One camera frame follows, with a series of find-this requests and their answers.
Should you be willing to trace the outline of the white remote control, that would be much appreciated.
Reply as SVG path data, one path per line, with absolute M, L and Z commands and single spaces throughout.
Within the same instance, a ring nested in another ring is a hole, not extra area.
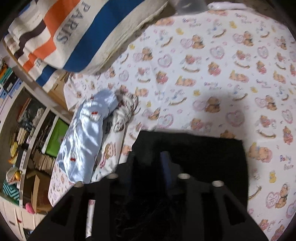
M 247 6 L 242 3 L 232 3 L 229 1 L 212 2 L 207 5 L 209 10 L 222 11 L 229 9 L 247 9 Z

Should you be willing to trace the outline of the black pants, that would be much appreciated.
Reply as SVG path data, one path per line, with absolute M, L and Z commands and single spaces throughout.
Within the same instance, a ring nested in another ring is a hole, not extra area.
M 164 236 L 164 204 L 167 189 L 161 153 L 174 163 L 199 161 L 203 167 L 219 167 L 228 178 L 241 178 L 235 186 L 244 190 L 247 206 L 248 174 L 241 141 L 193 136 L 186 133 L 140 132 L 126 163 L 118 166 L 129 177 L 126 205 L 129 234 L 124 240 L 172 240 Z

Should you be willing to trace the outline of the teddy bear print bedsheet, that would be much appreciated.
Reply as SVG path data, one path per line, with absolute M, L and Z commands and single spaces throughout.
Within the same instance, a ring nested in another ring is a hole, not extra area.
M 243 141 L 247 210 L 269 240 L 295 217 L 295 39 L 288 28 L 244 10 L 158 20 L 106 69 L 85 70 L 82 50 L 65 66 L 67 108 L 104 88 L 138 106 L 123 133 L 103 145 L 92 180 L 125 162 L 140 131 L 184 131 Z

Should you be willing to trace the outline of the white patterned folded garment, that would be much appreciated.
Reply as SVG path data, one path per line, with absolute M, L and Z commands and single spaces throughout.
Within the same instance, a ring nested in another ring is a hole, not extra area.
M 131 93 L 120 93 L 118 107 L 103 122 L 103 139 L 97 156 L 91 182 L 115 172 L 120 162 L 127 125 L 138 106 L 138 97 Z

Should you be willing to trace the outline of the green storage box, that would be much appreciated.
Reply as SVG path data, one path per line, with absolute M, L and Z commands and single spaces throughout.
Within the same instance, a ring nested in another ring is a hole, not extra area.
M 63 138 L 65 137 L 68 128 L 69 125 L 67 123 L 65 123 L 60 118 L 57 119 L 55 126 L 53 128 L 53 132 L 50 134 L 45 154 L 52 156 L 54 158 L 57 157 L 60 145 L 62 144 Z

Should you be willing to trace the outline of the striped Paris blanket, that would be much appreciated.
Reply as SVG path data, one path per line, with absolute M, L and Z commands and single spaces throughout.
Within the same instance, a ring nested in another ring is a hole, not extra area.
M 4 42 L 24 71 L 48 92 L 64 72 L 93 74 L 167 1 L 32 1 Z

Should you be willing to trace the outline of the light blue folded garment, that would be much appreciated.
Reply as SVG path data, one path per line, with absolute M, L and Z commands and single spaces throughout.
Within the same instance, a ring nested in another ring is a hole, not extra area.
M 109 89 L 81 102 L 60 145 L 56 162 L 72 183 L 89 184 L 101 149 L 103 121 L 117 108 L 118 99 Z

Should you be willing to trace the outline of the white storage shelf unit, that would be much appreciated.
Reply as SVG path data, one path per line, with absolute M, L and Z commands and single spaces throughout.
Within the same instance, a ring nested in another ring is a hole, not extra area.
M 70 118 L 1 43 L 1 216 L 19 240 L 27 240 L 52 208 L 55 156 L 47 145 Z

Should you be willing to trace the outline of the clear plastic container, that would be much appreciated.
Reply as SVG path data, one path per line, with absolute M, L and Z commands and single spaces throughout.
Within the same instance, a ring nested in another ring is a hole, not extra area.
M 208 10 L 204 0 L 171 0 L 178 15 L 198 14 Z

